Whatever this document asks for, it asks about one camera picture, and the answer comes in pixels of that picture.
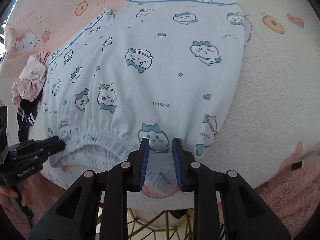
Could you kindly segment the person's left hand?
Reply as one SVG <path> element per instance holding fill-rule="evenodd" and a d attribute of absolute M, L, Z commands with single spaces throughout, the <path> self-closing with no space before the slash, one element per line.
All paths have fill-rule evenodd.
<path fill-rule="evenodd" d="M 28 194 L 28 183 L 25 181 L 22 183 L 22 205 L 23 206 L 32 206 L 32 199 Z M 12 203 L 10 201 L 10 197 L 17 198 L 18 194 L 15 192 L 12 188 L 8 187 L 7 185 L 1 185 L 1 205 L 5 207 L 6 209 L 10 209 L 12 206 Z"/>

